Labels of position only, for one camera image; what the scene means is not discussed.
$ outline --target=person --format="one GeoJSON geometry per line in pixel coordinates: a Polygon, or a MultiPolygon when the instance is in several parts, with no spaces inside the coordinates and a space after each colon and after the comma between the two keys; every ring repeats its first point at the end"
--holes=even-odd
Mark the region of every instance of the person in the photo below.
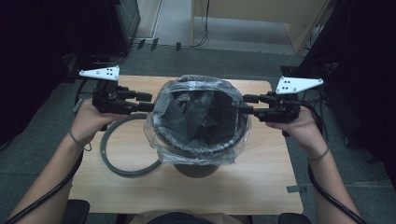
{"type": "MultiPolygon", "coordinates": [[[[22,197],[10,217],[18,214],[23,208],[35,202],[39,197],[59,184],[77,162],[83,147],[91,142],[95,134],[104,125],[109,125],[113,121],[125,117],[125,115],[101,114],[92,105],[92,100],[85,100],[75,117],[70,132],[64,137],[47,166],[22,197]]],[[[328,150],[328,146],[318,130],[314,116],[309,109],[302,107],[299,118],[291,123],[267,122],[266,125],[285,131],[295,138],[306,153],[318,183],[335,199],[359,215],[358,209],[347,193],[332,153],[328,150]]],[[[19,223],[61,223],[71,185],[72,180],[37,209],[23,217],[19,223]]],[[[317,191],[315,191],[315,204],[318,223],[354,223],[352,219],[325,200],[317,191]]],[[[157,220],[165,219],[166,215],[155,218],[157,220]]],[[[231,222],[242,223],[231,217],[230,222],[225,223],[231,222]]],[[[135,219],[132,220],[132,223],[141,222],[135,219]]]]}

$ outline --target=power cord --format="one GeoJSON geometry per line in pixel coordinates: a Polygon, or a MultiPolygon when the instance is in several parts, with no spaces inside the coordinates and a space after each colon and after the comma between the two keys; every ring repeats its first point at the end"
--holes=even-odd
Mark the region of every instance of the power cord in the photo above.
{"type": "Polygon", "coordinates": [[[332,195],[330,195],[323,187],[320,186],[320,184],[317,182],[317,180],[314,177],[314,174],[312,173],[311,166],[308,165],[308,175],[309,179],[311,180],[312,184],[314,185],[315,189],[322,195],[327,201],[332,203],[334,206],[336,206],[338,209],[340,209],[343,213],[345,213],[347,216],[352,218],[356,223],[359,224],[366,224],[366,222],[356,215],[353,211],[351,211],[348,207],[343,205],[342,203],[338,202],[332,195]]]}
{"type": "Polygon", "coordinates": [[[76,171],[78,170],[78,167],[81,165],[82,162],[82,157],[83,157],[83,151],[81,151],[81,154],[76,161],[76,164],[73,166],[72,170],[67,174],[67,176],[64,178],[64,180],[61,181],[57,186],[55,186],[52,190],[50,190],[48,193],[43,195],[41,198],[37,199],[34,203],[30,204],[23,210],[21,210],[17,215],[14,217],[10,218],[5,224],[11,224],[11,223],[17,223],[20,221],[23,217],[31,213],[33,210],[35,210],[38,206],[46,202],[49,198],[51,198],[53,195],[55,195],[59,190],[61,190],[74,176],[76,171]]]}

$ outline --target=plastic bag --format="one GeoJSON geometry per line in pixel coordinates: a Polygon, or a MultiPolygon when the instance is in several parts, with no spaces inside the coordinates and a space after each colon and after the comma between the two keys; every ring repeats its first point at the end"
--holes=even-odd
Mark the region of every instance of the plastic bag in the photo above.
{"type": "Polygon", "coordinates": [[[234,163],[250,133],[249,115],[239,113],[242,94],[214,77],[183,76],[161,88],[144,125],[162,163],[234,163]]]}

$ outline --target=black cable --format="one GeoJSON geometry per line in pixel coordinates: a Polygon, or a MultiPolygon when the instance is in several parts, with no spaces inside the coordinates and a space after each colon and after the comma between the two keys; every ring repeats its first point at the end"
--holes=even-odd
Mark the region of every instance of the black cable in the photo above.
{"type": "Polygon", "coordinates": [[[2,146],[0,146],[0,152],[4,151],[9,145],[11,145],[12,141],[14,140],[14,138],[12,138],[11,140],[9,140],[8,142],[4,143],[2,146]]]}
{"type": "Polygon", "coordinates": [[[21,220],[23,217],[31,213],[33,210],[35,210],[38,206],[46,202],[50,197],[55,195],[59,190],[61,190],[74,176],[76,171],[78,170],[78,167],[81,165],[82,162],[82,157],[83,157],[83,151],[81,151],[80,156],[78,157],[78,160],[76,161],[76,164],[73,166],[72,170],[67,174],[67,176],[64,178],[64,180],[61,181],[57,186],[55,186],[52,190],[50,190],[48,193],[43,195],[41,198],[37,199],[34,203],[30,204],[23,210],[21,210],[17,215],[14,217],[10,218],[5,224],[11,224],[11,223],[16,223],[19,220],[21,220]]]}
{"type": "Polygon", "coordinates": [[[310,165],[308,165],[308,174],[309,174],[309,179],[311,180],[315,189],[320,193],[321,196],[323,196],[327,201],[329,201],[334,206],[336,206],[338,209],[340,209],[347,216],[352,218],[356,223],[366,224],[366,222],[361,217],[359,217],[353,211],[351,211],[348,207],[346,207],[345,205],[343,205],[342,203],[340,203],[336,199],[334,199],[334,197],[332,195],[330,195],[323,187],[320,186],[318,181],[315,179],[314,174],[312,173],[312,169],[311,169],[310,165]]]}
{"type": "Polygon", "coordinates": [[[196,48],[201,47],[201,46],[206,42],[206,40],[209,41],[209,39],[208,39],[209,31],[208,31],[208,29],[207,29],[207,17],[208,17],[208,15],[209,15],[209,5],[210,5],[210,0],[207,0],[205,23],[204,23],[204,21],[203,21],[204,27],[205,27],[205,33],[204,33],[204,37],[202,38],[201,42],[200,42],[199,44],[195,45],[196,48]]]}
{"type": "Polygon", "coordinates": [[[79,101],[79,95],[81,94],[82,88],[84,88],[85,84],[87,83],[88,79],[84,78],[81,82],[81,84],[79,84],[78,90],[76,92],[76,97],[75,97],[75,105],[78,103],[79,101]]]}
{"type": "Polygon", "coordinates": [[[114,132],[114,130],[116,130],[121,124],[123,124],[127,121],[135,120],[135,119],[146,119],[146,117],[147,117],[147,114],[140,114],[140,113],[132,114],[126,119],[119,119],[119,120],[115,121],[114,123],[112,123],[107,128],[107,131],[104,133],[104,135],[102,137],[102,141],[100,143],[100,155],[102,156],[102,159],[103,159],[103,162],[105,163],[105,165],[115,174],[124,176],[124,177],[139,177],[141,175],[146,175],[146,174],[150,173],[151,171],[155,170],[157,167],[159,167],[161,165],[160,160],[157,160],[150,166],[148,166],[144,169],[141,169],[141,170],[123,171],[123,170],[120,170],[119,168],[113,166],[107,158],[106,145],[107,145],[108,138],[114,132]]]}

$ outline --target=wrist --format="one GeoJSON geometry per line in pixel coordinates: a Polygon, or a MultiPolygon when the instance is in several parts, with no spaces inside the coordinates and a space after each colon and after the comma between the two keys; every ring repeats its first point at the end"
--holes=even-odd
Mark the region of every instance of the wrist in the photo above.
{"type": "Polygon", "coordinates": [[[87,146],[90,142],[89,141],[85,141],[83,138],[75,137],[75,135],[73,134],[72,130],[69,130],[69,132],[67,133],[67,136],[73,141],[73,144],[79,150],[91,151],[91,145],[90,145],[90,148],[85,148],[85,146],[87,146]]]}
{"type": "Polygon", "coordinates": [[[328,146],[323,138],[319,138],[319,140],[313,142],[309,146],[301,146],[301,148],[305,151],[309,161],[314,161],[324,155],[328,150],[328,146]]]}

